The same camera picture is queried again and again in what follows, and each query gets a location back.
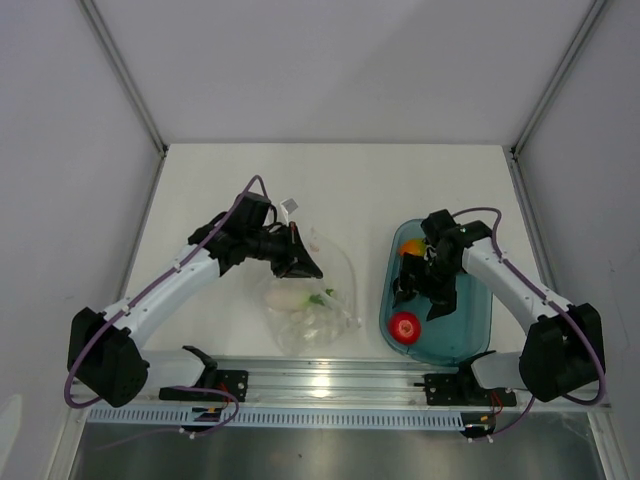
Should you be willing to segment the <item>teal plastic tray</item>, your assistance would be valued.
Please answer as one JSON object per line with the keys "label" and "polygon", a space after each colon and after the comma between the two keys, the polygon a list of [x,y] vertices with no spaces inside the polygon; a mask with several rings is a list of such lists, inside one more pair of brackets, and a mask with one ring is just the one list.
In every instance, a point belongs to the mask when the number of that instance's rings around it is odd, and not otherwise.
{"label": "teal plastic tray", "polygon": [[[393,236],[382,290],[379,329],[395,352],[419,362],[453,367],[488,349],[492,293],[479,280],[461,273],[456,277],[457,307],[453,313],[428,321],[426,317],[431,303],[424,296],[395,307],[392,284],[400,271],[401,257],[398,249],[405,242],[424,236],[420,223],[419,219],[406,221]],[[409,312],[417,317],[421,332],[415,343],[404,345],[391,335],[389,323],[397,312]]]}

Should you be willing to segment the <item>red tomato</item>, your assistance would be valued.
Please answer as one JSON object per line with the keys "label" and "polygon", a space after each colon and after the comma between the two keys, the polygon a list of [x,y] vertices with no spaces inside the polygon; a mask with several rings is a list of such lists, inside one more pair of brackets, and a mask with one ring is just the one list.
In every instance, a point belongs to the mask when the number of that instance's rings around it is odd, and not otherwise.
{"label": "red tomato", "polygon": [[396,312],[388,324],[391,337],[402,345],[413,345],[421,336],[422,327],[418,318],[411,312]]}

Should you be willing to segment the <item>right aluminium corner post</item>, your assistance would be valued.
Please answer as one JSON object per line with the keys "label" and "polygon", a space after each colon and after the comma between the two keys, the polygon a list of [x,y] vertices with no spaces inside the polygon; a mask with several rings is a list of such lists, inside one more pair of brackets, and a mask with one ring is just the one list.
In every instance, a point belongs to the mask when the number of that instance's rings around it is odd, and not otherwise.
{"label": "right aluminium corner post", "polygon": [[533,109],[527,116],[516,141],[509,149],[510,155],[515,161],[519,159],[527,143],[531,140],[556,97],[561,92],[610,5],[611,1],[607,0],[594,0],[589,3],[586,13],[572,34],[570,42],[560,56]]}

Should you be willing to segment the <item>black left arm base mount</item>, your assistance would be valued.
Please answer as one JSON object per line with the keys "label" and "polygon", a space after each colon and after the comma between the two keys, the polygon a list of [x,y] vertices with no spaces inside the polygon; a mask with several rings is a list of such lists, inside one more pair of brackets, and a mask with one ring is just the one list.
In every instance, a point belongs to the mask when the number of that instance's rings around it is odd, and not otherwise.
{"label": "black left arm base mount", "polygon": [[220,369],[218,362],[193,346],[183,346],[174,368],[179,373],[159,390],[159,399],[181,402],[231,402],[223,392],[244,402],[249,373]]}

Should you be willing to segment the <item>aluminium front rail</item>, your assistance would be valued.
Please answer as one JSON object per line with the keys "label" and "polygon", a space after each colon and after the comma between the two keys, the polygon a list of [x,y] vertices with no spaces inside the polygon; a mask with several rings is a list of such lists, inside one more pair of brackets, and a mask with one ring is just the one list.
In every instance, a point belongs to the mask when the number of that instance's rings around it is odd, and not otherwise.
{"label": "aluminium front rail", "polygon": [[244,407],[427,409],[424,376],[455,373],[400,359],[219,357],[223,370],[248,372]]}

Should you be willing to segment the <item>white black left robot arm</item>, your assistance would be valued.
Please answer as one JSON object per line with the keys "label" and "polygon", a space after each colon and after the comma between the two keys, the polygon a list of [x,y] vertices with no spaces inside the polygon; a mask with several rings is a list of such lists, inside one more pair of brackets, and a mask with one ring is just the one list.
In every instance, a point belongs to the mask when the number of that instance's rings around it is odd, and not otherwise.
{"label": "white black left robot arm", "polygon": [[164,400],[220,400],[218,364],[193,346],[144,352],[154,332],[191,296],[247,259],[266,261],[277,278],[320,279],[295,222],[268,224],[271,201],[237,196],[232,208],[196,229],[167,272],[132,298],[96,312],[78,312],[71,324],[67,368],[98,400],[122,407],[147,387]]}

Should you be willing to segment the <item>orange fruit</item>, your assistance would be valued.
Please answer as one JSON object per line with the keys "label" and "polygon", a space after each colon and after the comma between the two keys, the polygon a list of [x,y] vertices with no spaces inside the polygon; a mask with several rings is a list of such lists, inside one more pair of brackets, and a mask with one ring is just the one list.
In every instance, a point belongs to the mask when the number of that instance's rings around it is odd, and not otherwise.
{"label": "orange fruit", "polygon": [[426,251],[427,244],[422,238],[412,238],[410,240],[407,240],[397,249],[397,253],[400,256],[412,255],[417,257],[424,257],[426,255]]}

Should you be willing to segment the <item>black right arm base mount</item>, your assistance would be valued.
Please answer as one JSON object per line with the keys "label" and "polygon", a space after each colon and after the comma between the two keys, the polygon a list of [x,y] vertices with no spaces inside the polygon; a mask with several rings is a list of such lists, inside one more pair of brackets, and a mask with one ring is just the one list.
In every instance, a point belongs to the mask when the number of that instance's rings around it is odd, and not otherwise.
{"label": "black right arm base mount", "polygon": [[467,373],[428,373],[415,383],[430,406],[515,407],[517,397],[505,389],[484,389]]}

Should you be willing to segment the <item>left aluminium corner post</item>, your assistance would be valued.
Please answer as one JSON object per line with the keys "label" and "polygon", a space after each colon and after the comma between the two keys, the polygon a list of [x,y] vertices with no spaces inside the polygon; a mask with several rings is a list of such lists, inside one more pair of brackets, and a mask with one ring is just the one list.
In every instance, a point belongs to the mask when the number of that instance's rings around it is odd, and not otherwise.
{"label": "left aluminium corner post", "polygon": [[99,45],[109,67],[119,83],[136,118],[141,124],[154,150],[164,158],[168,150],[160,130],[153,119],[143,95],[132,76],[127,62],[117,45],[117,42],[105,21],[99,6],[93,0],[76,1],[80,12],[88,24],[97,44]]}

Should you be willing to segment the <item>clear zip top bag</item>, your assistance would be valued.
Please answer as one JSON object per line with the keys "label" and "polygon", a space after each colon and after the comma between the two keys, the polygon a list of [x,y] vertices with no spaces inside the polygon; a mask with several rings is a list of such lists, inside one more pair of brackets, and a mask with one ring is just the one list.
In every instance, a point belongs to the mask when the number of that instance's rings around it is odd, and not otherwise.
{"label": "clear zip top bag", "polygon": [[[302,239],[322,270],[323,278],[276,279],[265,275],[254,290],[255,305],[261,311],[272,339],[287,356],[300,356],[326,348],[361,326],[356,275],[349,257],[335,242],[313,227],[302,231]],[[267,307],[263,300],[263,295],[276,287],[301,287],[312,292],[326,292],[334,300],[326,307],[277,312]]]}

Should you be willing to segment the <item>white eggplant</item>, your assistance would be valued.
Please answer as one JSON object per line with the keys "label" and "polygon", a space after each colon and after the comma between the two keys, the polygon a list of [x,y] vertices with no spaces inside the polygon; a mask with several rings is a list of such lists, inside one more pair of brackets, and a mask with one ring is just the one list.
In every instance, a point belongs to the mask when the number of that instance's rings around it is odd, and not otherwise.
{"label": "white eggplant", "polygon": [[263,300],[274,311],[297,312],[314,306],[326,307],[334,298],[326,292],[312,292],[301,287],[276,287],[269,289]]}

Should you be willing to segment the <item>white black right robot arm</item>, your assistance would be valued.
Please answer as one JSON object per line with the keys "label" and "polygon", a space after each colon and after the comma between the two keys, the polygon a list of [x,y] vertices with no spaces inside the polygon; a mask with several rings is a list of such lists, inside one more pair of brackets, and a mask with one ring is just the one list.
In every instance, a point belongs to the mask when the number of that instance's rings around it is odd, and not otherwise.
{"label": "white black right robot arm", "polygon": [[559,397],[595,405],[606,392],[601,317],[589,303],[575,305],[529,279],[497,242],[497,228],[481,220],[457,222],[448,210],[430,213],[420,225],[426,251],[405,253],[391,282],[395,304],[417,296],[429,300],[427,320],[457,308],[456,280],[466,274],[486,286],[526,336],[519,352],[485,353],[468,360],[456,380],[458,395],[479,403],[493,389],[526,390],[536,400]]}

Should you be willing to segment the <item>aluminium corner post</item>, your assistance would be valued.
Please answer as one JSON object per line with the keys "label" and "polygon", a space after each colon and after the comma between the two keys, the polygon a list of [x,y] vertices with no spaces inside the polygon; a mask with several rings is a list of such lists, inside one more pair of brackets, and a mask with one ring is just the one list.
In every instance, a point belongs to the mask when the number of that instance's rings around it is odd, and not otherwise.
{"label": "aluminium corner post", "polygon": [[519,159],[527,143],[531,140],[556,97],[561,92],[610,5],[611,1],[607,0],[594,0],[589,3],[586,13],[572,34],[570,42],[560,56],[533,109],[527,116],[516,141],[509,149],[510,155],[515,161]]}
{"label": "aluminium corner post", "polygon": [[153,119],[143,95],[132,76],[127,62],[117,45],[117,42],[105,21],[99,6],[93,0],[76,1],[80,12],[88,24],[97,44],[99,45],[109,67],[119,83],[136,118],[141,124],[154,150],[164,158],[168,150],[160,130]]}

